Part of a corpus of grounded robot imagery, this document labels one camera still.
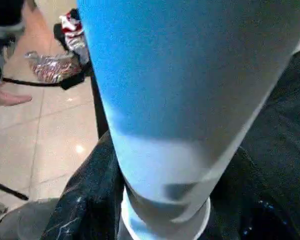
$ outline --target beige floor tile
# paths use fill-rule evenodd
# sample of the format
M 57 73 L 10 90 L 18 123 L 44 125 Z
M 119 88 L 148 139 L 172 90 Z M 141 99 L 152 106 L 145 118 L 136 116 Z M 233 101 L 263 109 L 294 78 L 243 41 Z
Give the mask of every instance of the beige floor tile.
M 30 199 L 36 201 L 38 199 L 59 198 L 71 176 L 72 174 L 67 174 L 57 179 L 48 180 L 32 186 Z
M 91 80 L 85 81 L 73 88 L 63 90 L 59 87 L 44 90 L 41 116 L 62 111 L 93 101 Z
M 38 123 L 34 120 L 0 131 L 1 184 L 14 190 L 30 186 Z
M 92 102 L 40 119 L 33 183 L 73 173 L 97 144 Z
M 60 15 L 66 14 L 77 6 L 76 0 L 36 0 L 35 2 L 51 30 L 55 23 L 60 22 Z
M 40 87 L 5 84 L 2 89 L 14 94 L 31 94 L 33 99 L 15 106 L 0 106 L 0 130 L 34 120 L 40 116 L 43 89 Z

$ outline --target floor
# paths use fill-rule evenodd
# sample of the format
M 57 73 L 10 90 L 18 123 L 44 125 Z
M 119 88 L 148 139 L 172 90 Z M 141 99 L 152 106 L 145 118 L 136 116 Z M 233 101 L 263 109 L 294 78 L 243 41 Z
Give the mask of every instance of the floor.
M 40 10 L 32 11 L 27 5 L 24 8 L 25 35 L 5 66 L 6 77 L 26 81 L 35 78 L 23 57 L 28 51 L 45 55 L 63 52 L 53 38 L 52 20 L 58 21 L 74 1 L 63 5 L 56 0 L 36 2 Z M 12 84 L 4 88 L 32 94 L 33 100 L 0 106 L 0 183 L 31 200 L 60 196 L 69 177 L 98 141 L 90 79 L 67 91 Z M 14 209 L 23 202 L 0 191 L 0 204 Z

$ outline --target silver foil wrapper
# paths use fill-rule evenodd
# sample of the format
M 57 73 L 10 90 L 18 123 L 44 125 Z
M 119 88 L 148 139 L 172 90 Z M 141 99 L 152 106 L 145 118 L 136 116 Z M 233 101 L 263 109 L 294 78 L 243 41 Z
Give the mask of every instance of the silver foil wrapper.
M 87 48 L 85 35 L 81 34 L 75 37 L 65 37 L 65 42 L 68 48 L 79 55 L 79 61 L 82 65 L 89 62 L 89 51 Z
M 80 73 L 81 66 L 73 53 L 56 56 L 38 55 L 36 51 L 25 54 L 33 73 L 45 83 L 58 83 Z

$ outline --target plastic bag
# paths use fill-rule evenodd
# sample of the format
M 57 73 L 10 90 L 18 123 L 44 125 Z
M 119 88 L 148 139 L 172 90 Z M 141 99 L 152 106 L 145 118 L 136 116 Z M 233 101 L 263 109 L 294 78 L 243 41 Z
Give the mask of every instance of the plastic bag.
M 59 18 L 61 19 L 62 31 L 67 47 L 78 54 L 82 65 L 87 64 L 90 57 L 78 10 L 72 9 L 66 15 L 61 15 Z
M 56 56 L 38 55 L 36 51 L 25 54 L 33 73 L 45 83 L 58 83 L 81 72 L 81 66 L 73 53 Z

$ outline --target black cord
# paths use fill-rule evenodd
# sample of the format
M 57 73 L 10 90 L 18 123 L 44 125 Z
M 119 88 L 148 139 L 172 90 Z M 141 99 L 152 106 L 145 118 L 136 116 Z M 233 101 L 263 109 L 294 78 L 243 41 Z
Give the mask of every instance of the black cord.
M 33 81 L 21 81 L 21 80 L 5 78 L 5 77 L 2 79 L 2 81 L 6 82 L 6 83 L 27 85 L 27 86 L 33 86 L 33 87 L 60 87 L 59 82 L 43 83 L 43 82 L 33 82 Z
M 24 200 L 24 201 L 29 200 L 29 197 L 27 197 L 26 195 L 24 195 L 24 194 L 22 194 L 18 191 L 12 190 L 12 189 L 6 187 L 5 185 L 2 185 L 1 183 L 0 183 L 0 190 L 4 191 L 7 194 L 11 194 L 11 195 L 15 196 L 18 199 L 21 199 L 21 200 Z

